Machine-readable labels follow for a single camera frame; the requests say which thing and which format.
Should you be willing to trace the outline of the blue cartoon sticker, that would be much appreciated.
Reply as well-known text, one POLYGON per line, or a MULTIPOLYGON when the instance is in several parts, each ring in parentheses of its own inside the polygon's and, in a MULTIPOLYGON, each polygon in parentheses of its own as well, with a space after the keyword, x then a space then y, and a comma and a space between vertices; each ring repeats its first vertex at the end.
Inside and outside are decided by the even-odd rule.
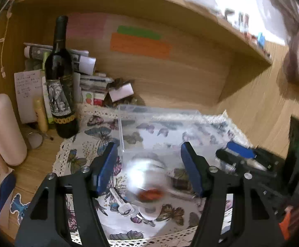
POLYGON ((12 199, 12 202, 10 204, 10 213, 14 215, 15 213, 17 214, 17 223, 18 225, 21 224, 26 211, 28 209, 29 202, 24 204, 22 202, 22 196, 20 193, 15 194, 15 196, 12 199))

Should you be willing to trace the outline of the clear plastic storage box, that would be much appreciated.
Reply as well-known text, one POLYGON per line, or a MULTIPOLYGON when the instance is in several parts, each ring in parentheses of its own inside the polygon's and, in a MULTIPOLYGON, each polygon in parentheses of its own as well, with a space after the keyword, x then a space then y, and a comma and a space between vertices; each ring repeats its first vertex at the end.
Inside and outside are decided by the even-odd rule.
POLYGON ((217 165, 221 143, 197 110, 118 106, 120 150, 123 166, 134 157, 156 158, 169 171, 183 168, 181 146, 189 142, 208 164, 217 165))

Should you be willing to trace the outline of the small round mirror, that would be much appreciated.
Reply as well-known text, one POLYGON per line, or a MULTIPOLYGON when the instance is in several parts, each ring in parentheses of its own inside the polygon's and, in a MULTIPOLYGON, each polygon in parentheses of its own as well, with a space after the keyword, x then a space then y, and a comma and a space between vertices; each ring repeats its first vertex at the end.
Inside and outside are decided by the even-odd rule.
POLYGON ((44 139, 49 139, 53 141, 53 137, 47 133, 39 131, 31 131, 26 135, 27 147, 28 149, 38 149, 42 144, 44 139))

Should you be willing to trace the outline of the butterfly print lace cloth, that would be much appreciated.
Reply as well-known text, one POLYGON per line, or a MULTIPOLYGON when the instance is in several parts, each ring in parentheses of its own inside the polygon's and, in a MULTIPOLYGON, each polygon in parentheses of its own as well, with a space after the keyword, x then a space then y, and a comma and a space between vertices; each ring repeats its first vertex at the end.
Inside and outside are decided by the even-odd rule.
POLYGON ((184 246, 200 222, 205 200, 195 194, 181 159, 188 142, 217 168, 215 153, 250 141, 226 113, 80 104, 79 133, 63 141, 53 171, 70 175, 97 160, 109 143, 118 154, 103 193, 94 201, 111 246, 184 246))

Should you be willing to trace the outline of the pink ceramic mug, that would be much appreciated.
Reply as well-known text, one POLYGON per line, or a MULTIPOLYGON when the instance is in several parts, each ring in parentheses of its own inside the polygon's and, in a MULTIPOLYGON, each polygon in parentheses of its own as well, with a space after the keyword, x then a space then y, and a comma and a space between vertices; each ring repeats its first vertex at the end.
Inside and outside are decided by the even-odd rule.
POLYGON ((27 145, 19 129, 13 106, 8 95, 0 94, 0 170, 9 172, 27 156, 27 145))

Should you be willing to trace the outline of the yellow tube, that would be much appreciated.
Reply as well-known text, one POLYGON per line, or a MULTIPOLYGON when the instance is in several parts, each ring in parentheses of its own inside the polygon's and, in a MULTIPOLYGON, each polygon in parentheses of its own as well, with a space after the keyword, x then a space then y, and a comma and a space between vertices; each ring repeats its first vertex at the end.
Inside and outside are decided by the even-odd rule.
POLYGON ((47 133, 48 122, 47 122, 46 110, 43 104, 42 97, 35 97, 33 99, 33 106, 37 116, 37 123, 40 131, 43 133, 47 133))

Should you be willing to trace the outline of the white small cardboard box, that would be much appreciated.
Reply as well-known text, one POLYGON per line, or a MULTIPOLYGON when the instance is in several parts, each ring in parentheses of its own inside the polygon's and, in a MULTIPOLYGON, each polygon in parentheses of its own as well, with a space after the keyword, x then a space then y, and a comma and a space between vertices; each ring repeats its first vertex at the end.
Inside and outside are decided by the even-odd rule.
POLYGON ((110 95, 112 102, 116 102, 121 99, 127 98, 129 96, 132 96, 133 94, 134 94, 134 91, 133 91, 131 83, 124 84, 117 89, 111 88, 109 90, 109 95, 110 95))

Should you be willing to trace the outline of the orange sticky note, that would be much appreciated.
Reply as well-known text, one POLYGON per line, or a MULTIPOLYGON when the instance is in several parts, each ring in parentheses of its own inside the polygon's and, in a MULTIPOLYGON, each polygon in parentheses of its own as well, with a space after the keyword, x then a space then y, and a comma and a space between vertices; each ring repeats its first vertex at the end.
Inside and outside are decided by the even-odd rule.
POLYGON ((156 59, 169 59, 171 45, 160 40, 114 32, 110 40, 110 50, 125 54, 154 57, 156 59))

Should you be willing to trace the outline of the red white small box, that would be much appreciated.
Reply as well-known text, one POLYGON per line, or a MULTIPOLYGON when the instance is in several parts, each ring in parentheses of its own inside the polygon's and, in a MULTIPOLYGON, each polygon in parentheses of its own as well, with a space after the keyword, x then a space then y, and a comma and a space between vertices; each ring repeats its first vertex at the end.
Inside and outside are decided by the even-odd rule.
POLYGON ((106 93, 93 93, 94 105, 103 106, 106 93))

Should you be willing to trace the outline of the handwritten white note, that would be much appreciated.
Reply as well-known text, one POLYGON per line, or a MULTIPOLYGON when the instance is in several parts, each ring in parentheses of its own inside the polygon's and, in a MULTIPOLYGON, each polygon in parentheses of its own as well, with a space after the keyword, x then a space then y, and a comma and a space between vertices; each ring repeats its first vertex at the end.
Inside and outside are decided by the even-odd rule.
POLYGON ((43 95, 41 70, 14 73, 14 85, 21 123, 36 122, 33 100, 43 95))

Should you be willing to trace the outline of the dark wine bottle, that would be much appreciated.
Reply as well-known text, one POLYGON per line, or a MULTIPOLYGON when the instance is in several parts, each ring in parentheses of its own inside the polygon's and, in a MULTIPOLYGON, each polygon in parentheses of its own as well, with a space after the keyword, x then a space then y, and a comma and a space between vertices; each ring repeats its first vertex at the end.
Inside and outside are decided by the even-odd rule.
POLYGON ((79 131, 73 97, 72 58, 66 49, 68 17, 56 19, 53 49, 45 62, 46 87, 57 134, 71 138, 79 131))

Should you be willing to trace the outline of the green sticky note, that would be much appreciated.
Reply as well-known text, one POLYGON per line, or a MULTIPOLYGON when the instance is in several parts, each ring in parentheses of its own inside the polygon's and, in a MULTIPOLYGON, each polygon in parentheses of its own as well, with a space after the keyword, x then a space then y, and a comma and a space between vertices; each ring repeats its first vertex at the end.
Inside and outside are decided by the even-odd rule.
POLYGON ((162 37, 160 34, 154 32, 153 30, 124 25, 120 25, 118 27, 117 33, 135 37, 149 38, 152 40, 160 40, 162 37))

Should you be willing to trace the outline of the stack of papers and booklets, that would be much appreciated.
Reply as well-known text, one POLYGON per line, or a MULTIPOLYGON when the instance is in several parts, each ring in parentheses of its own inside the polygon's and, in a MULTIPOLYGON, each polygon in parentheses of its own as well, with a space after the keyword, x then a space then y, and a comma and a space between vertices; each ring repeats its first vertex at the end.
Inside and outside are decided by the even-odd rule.
MULTIPOLYGON (((43 60, 44 54, 50 54, 53 47, 49 45, 40 45, 35 43, 23 43, 24 44, 24 55, 27 59, 36 59, 43 60)), ((69 53, 72 58, 73 70, 82 76, 81 79, 92 80, 99 82, 97 85, 101 88, 106 88, 109 83, 112 83, 114 80, 112 78, 106 77, 104 74, 99 74, 95 76, 95 65, 96 59, 94 57, 88 56, 88 51, 86 50, 69 50, 69 53)))

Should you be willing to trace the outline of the pink sticky note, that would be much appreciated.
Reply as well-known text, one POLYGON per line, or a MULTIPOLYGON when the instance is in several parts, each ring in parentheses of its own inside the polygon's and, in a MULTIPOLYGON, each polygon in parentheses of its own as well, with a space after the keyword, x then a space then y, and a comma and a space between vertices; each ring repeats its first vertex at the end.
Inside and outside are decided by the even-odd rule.
POLYGON ((68 15, 68 39, 102 39, 108 15, 105 13, 72 13, 68 15))

